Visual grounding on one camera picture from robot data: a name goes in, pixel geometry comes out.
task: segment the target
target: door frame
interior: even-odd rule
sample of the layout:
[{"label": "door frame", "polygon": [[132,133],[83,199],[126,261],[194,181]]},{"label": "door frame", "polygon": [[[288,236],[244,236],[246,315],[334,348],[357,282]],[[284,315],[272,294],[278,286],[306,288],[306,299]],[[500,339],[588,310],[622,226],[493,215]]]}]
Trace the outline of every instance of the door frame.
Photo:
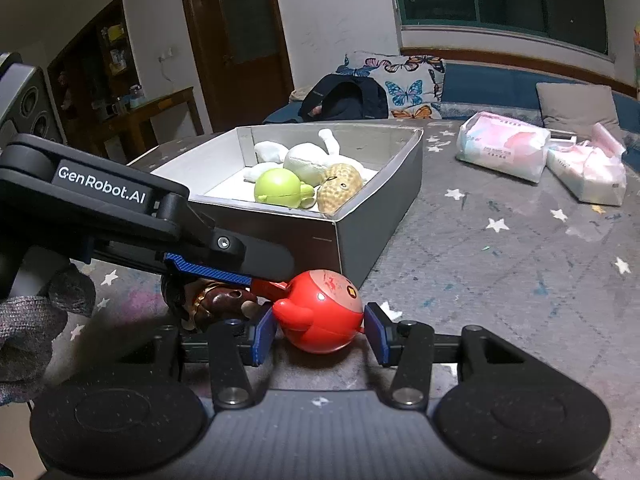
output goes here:
[{"label": "door frame", "polygon": [[[184,7],[184,17],[187,21],[191,49],[193,50],[193,57],[196,62],[196,70],[198,72],[198,78],[200,79],[204,102],[207,107],[211,126],[215,131],[216,116],[223,115],[223,110],[216,95],[214,75],[209,71],[206,48],[202,39],[200,21],[198,20],[198,8],[201,7],[199,5],[201,1],[202,0],[182,0],[182,6]],[[293,78],[291,75],[291,65],[284,36],[284,28],[282,27],[280,6],[278,0],[270,0],[270,4],[278,40],[278,56],[280,57],[280,66],[282,67],[282,80],[284,81],[287,91],[290,93],[294,89]]]}]

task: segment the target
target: gloved hand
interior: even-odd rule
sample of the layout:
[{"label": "gloved hand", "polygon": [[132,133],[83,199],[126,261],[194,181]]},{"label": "gloved hand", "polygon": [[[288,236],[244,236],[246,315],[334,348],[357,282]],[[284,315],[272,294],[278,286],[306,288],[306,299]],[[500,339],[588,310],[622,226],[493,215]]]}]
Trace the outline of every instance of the gloved hand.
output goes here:
[{"label": "gloved hand", "polygon": [[64,330],[68,312],[90,316],[94,282],[69,263],[37,296],[0,302],[0,405],[26,402],[42,389],[51,343]]}]

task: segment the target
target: brown glossy toy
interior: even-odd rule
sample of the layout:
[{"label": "brown glossy toy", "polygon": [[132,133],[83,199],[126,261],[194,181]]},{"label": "brown glossy toy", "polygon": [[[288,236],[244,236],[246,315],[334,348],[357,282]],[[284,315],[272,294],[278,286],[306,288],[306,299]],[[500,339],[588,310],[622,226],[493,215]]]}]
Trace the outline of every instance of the brown glossy toy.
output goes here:
[{"label": "brown glossy toy", "polygon": [[258,297],[245,288],[223,282],[209,282],[193,298],[188,309],[190,324],[201,332],[222,319],[250,319],[258,305]]},{"label": "brown glossy toy", "polygon": [[324,173],[324,183],[318,190],[318,211],[334,214],[364,185],[358,170],[349,164],[334,164]]}]

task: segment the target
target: orange butterfly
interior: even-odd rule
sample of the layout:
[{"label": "orange butterfly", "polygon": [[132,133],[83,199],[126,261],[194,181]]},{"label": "orange butterfly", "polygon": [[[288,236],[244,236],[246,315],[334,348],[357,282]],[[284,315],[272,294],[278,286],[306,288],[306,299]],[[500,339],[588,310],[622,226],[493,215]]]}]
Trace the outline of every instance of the orange butterfly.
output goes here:
[{"label": "orange butterfly", "polygon": [[433,111],[429,105],[425,105],[414,112],[409,110],[391,110],[391,114],[396,119],[429,119]]}]

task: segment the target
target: plastic wrapper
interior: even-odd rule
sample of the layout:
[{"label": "plastic wrapper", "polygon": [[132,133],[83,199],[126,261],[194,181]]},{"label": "plastic wrapper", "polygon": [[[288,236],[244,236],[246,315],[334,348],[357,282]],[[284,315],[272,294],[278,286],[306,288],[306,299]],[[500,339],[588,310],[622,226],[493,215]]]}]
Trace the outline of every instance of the plastic wrapper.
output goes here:
[{"label": "plastic wrapper", "polygon": [[544,128],[480,112],[460,126],[456,158],[538,183],[549,138]]},{"label": "plastic wrapper", "polygon": [[622,205],[626,172],[620,157],[624,152],[625,147],[598,123],[591,140],[549,150],[546,164],[579,201]]}]

